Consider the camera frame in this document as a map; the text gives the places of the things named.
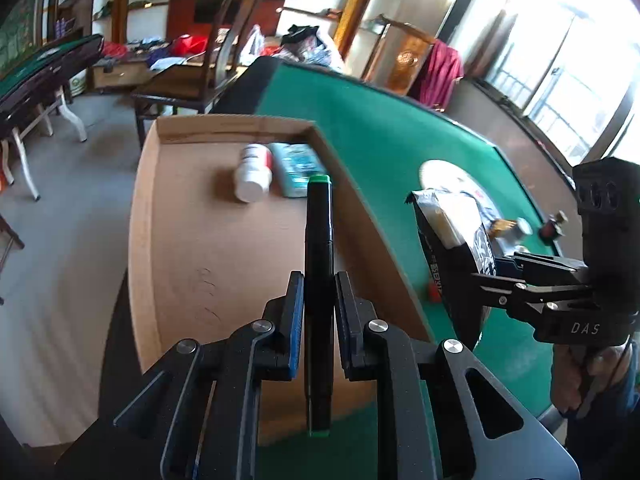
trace red object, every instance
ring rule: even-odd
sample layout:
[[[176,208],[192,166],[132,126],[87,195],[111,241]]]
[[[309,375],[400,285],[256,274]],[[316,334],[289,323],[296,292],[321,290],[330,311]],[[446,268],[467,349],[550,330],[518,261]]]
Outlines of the red object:
[[[126,46],[113,43],[113,41],[105,41],[102,46],[102,55],[107,57],[125,57],[128,52]]]
[[[9,187],[9,183],[4,176],[4,171],[0,171],[0,193],[4,193],[4,191]]]
[[[436,40],[408,95],[429,108],[444,109],[454,83],[463,75],[458,51]]]
[[[279,52],[281,48],[279,45],[266,46],[262,51],[262,56],[273,56],[273,54]]]
[[[427,297],[431,303],[441,303],[442,297],[440,296],[440,291],[438,290],[438,285],[436,282],[431,281],[427,283]]]
[[[202,54],[207,49],[207,38],[205,36],[181,36],[171,46],[171,53],[174,56],[187,57]]]
[[[197,23],[195,21],[196,3],[199,0],[169,0],[169,9],[166,19],[166,37],[172,41],[183,34],[192,36],[209,37],[211,23]],[[275,36],[280,20],[277,9],[284,5],[284,0],[263,0],[255,9],[249,23],[250,29],[254,25],[260,25],[260,30],[265,36]]]

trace floor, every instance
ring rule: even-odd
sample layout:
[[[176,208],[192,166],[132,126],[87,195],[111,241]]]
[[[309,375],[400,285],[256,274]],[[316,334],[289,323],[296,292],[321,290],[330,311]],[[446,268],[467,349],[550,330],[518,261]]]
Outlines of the floor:
[[[0,277],[0,413],[30,446],[69,442],[95,420],[127,266],[140,154],[132,109],[119,95],[80,96],[71,109],[87,142],[54,114],[53,137],[37,128],[25,139],[40,201],[17,156],[15,184],[0,194],[0,212],[26,244],[12,250]]]

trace wooden pillar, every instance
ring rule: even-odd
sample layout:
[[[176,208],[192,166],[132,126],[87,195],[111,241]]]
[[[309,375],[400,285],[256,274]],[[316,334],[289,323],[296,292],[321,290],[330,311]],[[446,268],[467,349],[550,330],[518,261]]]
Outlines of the wooden pillar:
[[[56,20],[58,19],[58,0],[47,3],[47,41],[56,39]]]
[[[338,28],[334,34],[334,41],[343,59],[346,59],[353,43],[362,17],[367,10],[370,0],[347,0]]]
[[[42,38],[42,15],[44,13],[44,0],[36,0],[36,17],[34,24],[34,43],[36,48],[40,48],[43,45]]]
[[[111,41],[127,43],[127,14],[129,0],[113,0],[111,9]]]

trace cardboard tray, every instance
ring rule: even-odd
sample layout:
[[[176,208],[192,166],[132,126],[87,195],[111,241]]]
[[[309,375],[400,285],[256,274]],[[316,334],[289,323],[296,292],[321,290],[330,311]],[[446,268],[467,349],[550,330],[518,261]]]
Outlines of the cardboard tray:
[[[313,123],[257,116],[158,119],[138,167],[129,234],[129,293],[143,370],[182,338],[227,338],[284,295],[304,269],[306,200],[278,184],[254,204],[234,196],[233,172],[250,142],[307,142],[334,184],[337,270],[378,317],[428,339],[420,304],[347,169]],[[334,354],[334,418],[374,398],[373,383],[344,379]],[[292,383],[263,383],[260,441],[305,427],[303,370]]]

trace das logo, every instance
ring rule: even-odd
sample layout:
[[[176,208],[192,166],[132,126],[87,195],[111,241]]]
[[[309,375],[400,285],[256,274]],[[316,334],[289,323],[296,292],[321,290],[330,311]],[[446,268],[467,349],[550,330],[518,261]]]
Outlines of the das logo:
[[[593,325],[589,325],[589,323],[578,323],[575,322],[574,325],[571,327],[571,333],[572,334],[591,334],[591,335],[596,335],[598,333],[598,330],[600,330],[600,324],[599,323],[594,323]]]

